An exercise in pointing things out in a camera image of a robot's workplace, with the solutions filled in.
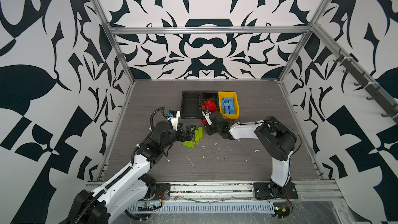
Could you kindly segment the red arch lego piece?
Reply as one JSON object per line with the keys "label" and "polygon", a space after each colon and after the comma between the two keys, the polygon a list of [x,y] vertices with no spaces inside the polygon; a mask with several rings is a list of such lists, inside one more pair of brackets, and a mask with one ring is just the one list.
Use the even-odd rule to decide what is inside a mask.
{"label": "red arch lego piece", "polygon": [[218,111],[218,105],[211,100],[206,100],[202,105],[202,111],[208,109],[211,113]]}

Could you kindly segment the blue lego long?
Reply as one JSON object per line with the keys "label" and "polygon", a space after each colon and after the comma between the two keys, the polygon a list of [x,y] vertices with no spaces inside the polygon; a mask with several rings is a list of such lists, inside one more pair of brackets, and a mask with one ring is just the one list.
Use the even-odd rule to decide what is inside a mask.
{"label": "blue lego long", "polygon": [[229,114],[230,113],[230,100],[229,99],[227,99],[227,100],[222,99],[221,100],[221,107],[222,107],[222,110],[223,110],[224,114]]}

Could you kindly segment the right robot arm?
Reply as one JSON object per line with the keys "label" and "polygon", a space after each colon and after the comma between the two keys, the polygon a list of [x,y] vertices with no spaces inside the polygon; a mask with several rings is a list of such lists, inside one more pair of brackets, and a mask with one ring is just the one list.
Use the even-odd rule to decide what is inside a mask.
{"label": "right robot arm", "polygon": [[272,174],[268,183],[254,183],[257,200],[299,198],[291,180],[291,158],[298,136],[273,116],[264,120],[241,123],[225,119],[219,112],[202,111],[208,135],[219,134],[227,140],[258,140],[272,158]]}

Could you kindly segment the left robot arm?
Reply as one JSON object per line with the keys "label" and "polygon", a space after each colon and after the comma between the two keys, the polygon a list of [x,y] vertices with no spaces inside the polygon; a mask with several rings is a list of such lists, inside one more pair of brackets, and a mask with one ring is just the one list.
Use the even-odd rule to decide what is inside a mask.
{"label": "left robot arm", "polygon": [[179,123],[180,112],[156,109],[150,116],[150,132],[136,145],[130,162],[111,179],[74,199],[65,224],[111,224],[129,207],[154,196],[157,182],[149,171],[176,142],[191,141],[197,127]]}

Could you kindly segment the green lego brick right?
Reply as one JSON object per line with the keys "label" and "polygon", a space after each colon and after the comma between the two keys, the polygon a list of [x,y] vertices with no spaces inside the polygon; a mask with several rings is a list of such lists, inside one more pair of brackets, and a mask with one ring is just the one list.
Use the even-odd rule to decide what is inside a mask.
{"label": "green lego brick right", "polygon": [[194,141],[198,143],[202,139],[203,139],[203,128],[199,127],[197,130],[195,130]]}

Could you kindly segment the left black bin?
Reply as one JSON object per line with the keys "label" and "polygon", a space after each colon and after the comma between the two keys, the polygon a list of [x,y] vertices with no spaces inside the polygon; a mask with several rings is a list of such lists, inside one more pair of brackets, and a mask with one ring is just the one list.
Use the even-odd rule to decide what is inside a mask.
{"label": "left black bin", "polygon": [[182,119],[200,118],[200,93],[198,91],[182,92],[180,114]]}

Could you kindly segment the black bin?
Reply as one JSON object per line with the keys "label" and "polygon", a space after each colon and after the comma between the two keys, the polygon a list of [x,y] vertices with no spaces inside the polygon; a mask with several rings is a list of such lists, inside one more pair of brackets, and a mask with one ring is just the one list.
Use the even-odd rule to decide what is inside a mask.
{"label": "black bin", "polygon": [[[210,107],[205,106],[206,101],[211,101],[212,105]],[[202,114],[203,106],[208,108],[212,113],[217,112],[219,110],[219,99],[217,91],[207,91],[200,93],[200,118],[204,119],[205,117]]]}
{"label": "black bin", "polygon": [[198,91],[182,92],[180,114],[182,119],[200,118],[200,93]]}

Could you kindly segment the middle black bin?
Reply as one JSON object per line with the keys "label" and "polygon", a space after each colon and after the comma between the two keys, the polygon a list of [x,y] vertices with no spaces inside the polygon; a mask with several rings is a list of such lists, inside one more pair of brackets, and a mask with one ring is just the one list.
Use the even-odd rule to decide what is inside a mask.
{"label": "middle black bin", "polygon": [[[206,101],[211,101],[212,105],[210,107],[205,106]],[[212,113],[217,112],[219,110],[219,99],[217,91],[207,91],[200,93],[200,118],[204,119],[205,117],[202,114],[203,106],[208,108]]]}

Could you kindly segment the yellow bin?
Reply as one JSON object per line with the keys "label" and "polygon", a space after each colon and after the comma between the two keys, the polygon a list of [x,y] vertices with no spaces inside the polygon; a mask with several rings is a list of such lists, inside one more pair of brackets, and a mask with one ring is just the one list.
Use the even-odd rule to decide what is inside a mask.
{"label": "yellow bin", "polygon": [[[236,108],[236,114],[231,115],[231,114],[224,114],[222,107],[221,107],[221,100],[224,99],[225,97],[233,97],[234,98],[234,105]],[[238,103],[238,98],[237,98],[237,93],[236,92],[224,92],[224,91],[219,91],[218,92],[218,98],[219,98],[219,112],[225,117],[233,120],[238,120],[239,119],[239,103]]]}

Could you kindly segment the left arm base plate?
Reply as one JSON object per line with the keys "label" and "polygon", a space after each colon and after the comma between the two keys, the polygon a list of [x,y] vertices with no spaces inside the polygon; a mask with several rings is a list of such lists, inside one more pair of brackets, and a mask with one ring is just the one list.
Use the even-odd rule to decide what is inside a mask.
{"label": "left arm base plate", "polygon": [[168,200],[171,193],[170,183],[160,183],[156,185],[151,185],[148,187],[147,193],[144,196],[144,200]]}

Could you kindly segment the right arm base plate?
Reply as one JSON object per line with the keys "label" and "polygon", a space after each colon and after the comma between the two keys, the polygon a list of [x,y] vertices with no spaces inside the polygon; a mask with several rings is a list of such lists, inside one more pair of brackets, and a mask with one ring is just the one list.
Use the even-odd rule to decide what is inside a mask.
{"label": "right arm base plate", "polygon": [[284,199],[296,200],[299,198],[296,187],[291,181],[280,187],[272,181],[269,183],[254,183],[254,194],[257,200]]}

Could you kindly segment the wall hook rack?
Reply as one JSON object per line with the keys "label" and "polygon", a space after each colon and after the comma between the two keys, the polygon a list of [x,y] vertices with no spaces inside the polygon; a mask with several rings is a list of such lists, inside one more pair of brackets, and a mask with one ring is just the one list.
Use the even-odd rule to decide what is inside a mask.
{"label": "wall hook rack", "polygon": [[340,48],[339,57],[334,63],[343,66],[344,75],[350,75],[355,79],[353,85],[359,89],[364,89],[369,96],[368,101],[375,101],[385,112],[381,114],[383,118],[390,118],[398,124],[398,102],[391,94],[377,82],[353,57],[343,52]]}

